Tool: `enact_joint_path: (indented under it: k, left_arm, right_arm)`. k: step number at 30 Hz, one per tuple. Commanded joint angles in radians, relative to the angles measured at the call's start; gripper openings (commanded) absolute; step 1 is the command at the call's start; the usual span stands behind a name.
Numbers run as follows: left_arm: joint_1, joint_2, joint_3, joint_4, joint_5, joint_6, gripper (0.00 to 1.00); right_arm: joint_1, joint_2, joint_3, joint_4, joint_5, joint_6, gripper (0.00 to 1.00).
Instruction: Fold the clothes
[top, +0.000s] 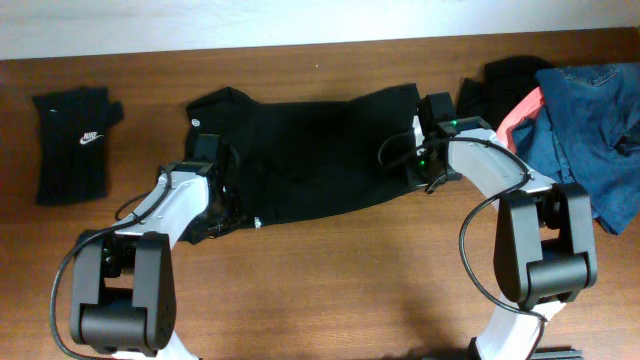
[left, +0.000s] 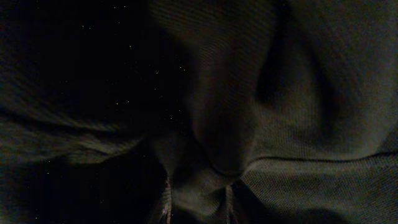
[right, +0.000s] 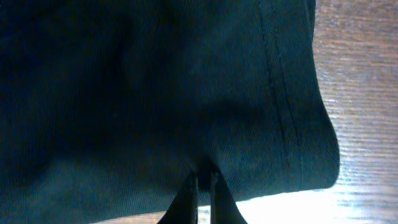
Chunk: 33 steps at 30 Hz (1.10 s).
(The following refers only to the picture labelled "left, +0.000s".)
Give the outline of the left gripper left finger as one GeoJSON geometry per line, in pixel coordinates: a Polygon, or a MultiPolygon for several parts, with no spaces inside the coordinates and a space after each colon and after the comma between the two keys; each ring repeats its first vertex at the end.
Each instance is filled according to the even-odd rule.
{"type": "Polygon", "coordinates": [[[172,217],[172,189],[170,179],[165,181],[165,189],[162,193],[162,210],[160,224],[171,224],[172,217]]]}

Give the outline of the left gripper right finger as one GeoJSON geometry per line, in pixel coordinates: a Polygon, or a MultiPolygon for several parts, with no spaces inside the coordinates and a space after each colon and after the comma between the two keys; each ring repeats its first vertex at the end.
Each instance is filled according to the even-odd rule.
{"type": "Polygon", "coordinates": [[[226,222],[227,224],[241,223],[239,205],[231,185],[226,186],[226,222]]]}

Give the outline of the black t-shirt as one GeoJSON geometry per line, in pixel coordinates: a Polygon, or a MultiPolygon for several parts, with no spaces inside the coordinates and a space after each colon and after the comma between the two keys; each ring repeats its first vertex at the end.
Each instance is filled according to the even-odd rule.
{"type": "Polygon", "coordinates": [[[397,222],[396,1],[2,1],[1,222],[397,222]]]}

